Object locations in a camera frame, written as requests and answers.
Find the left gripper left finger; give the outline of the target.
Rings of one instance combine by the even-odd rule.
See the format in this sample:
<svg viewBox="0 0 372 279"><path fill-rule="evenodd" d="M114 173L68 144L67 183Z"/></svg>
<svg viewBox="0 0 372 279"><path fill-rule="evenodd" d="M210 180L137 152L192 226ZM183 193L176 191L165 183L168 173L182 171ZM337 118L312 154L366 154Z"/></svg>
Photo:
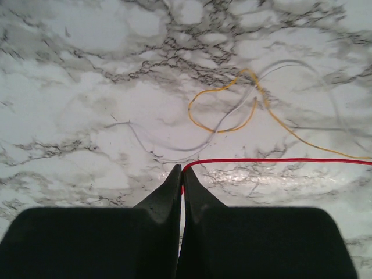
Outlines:
<svg viewBox="0 0 372 279"><path fill-rule="evenodd" d="M2 278L174 278L181 167L131 208L22 211L1 241Z"/></svg>

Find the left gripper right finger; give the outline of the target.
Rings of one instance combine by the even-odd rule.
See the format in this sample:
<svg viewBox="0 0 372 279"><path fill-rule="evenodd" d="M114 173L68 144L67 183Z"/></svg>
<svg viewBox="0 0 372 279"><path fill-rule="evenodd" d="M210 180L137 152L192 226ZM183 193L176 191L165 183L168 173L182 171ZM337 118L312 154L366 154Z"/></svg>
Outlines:
<svg viewBox="0 0 372 279"><path fill-rule="evenodd" d="M229 207L183 173L178 278L357 278L334 219L314 207Z"/></svg>

